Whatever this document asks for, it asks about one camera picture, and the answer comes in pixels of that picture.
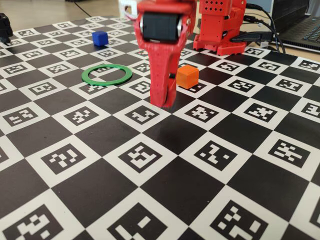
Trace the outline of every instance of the green ring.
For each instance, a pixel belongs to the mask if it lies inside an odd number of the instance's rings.
[[[107,82],[93,81],[89,77],[89,73],[91,73],[93,70],[101,69],[101,68],[117,68],[117,69],[124,71],[125,75],[122,78],[119,78],[119,79],[113,80],[113,81],[107,81]],[[110,86],[110,85],[122,84],[125,81],[129,80],[131,78],[131,76],[132,76],[132,71],[130,70],[130,68],[123,66],[123,65],[119,65],[119,64],[101,64],[98,66],[93,66],[93,67],[88,68],[87,70],[85,70],[81,74],[82,80],[84,82],[86,82],[87,84],[96,85],[96,86],[103,86],[103,87]]]

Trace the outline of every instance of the cable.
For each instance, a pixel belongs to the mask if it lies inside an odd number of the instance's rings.
[[[278,39],[280,45],[281,45],[281,48],[282,48],[282,52],[285,54],[286,53],[286,49],[285,49],[285,46],[284,46],[284,43],[281,41],[279,35],[277,34],[277,32],[268,24],[266,24],[264,21],[260,20],[260,19],[257,19],[256,17],[254,16],[249,16],[249,15],[244,15],[244,18],[243,20],[245,22],[249,22],[249,23],[255,23],[255,24],[263,24],[264,26],[266,26],[268,29],[270,29],[273,34],[275,35],[275,38]]]
[[[82,10],[82,12],[84,12],[85,14],[87,14],[90,18],[91,18],[91,15],[89,13],[87,13],[85,10],[83,10],[82,7],[80,7],[77,3],[76,3],[76,0],[73,0],[74,4],[77,5],[78,8],[80,8]]]

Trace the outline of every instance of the checkerboard mat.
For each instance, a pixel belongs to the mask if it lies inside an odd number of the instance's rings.
[[[95,31],[109,45],[94,46]],[[14,35],[0,47],[0,239],[320,239],[319,62],[217,56],[191,37],[179,66],[199,68],[199,84],[161,109],[127,19]],[[82,82],[101,63],[132,78]]]

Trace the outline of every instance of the red robot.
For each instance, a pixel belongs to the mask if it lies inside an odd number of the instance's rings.
[[[237,54],[245,42],[230,42],[239,35],[246,0],[200,0],[200,34],[194,49],[209,49],[218,55]],[[196,0],[143,0],[134,24],[138,46],[148,52],[150,62],[150,103],[171,107],[176,99],[176,74],[181,51],[196,21]]]
[[[200,0],[201,29],[193,48],[212,50],[217,55],[243,53],[247,43],[230,39],[240,33],[246,5],[246,0]]]

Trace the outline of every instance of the blue cube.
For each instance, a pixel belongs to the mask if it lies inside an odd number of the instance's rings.
[[[109,43],[108,33],[105,31],[96,31],[92,33],[93,44],[96,46],[103,46]]]

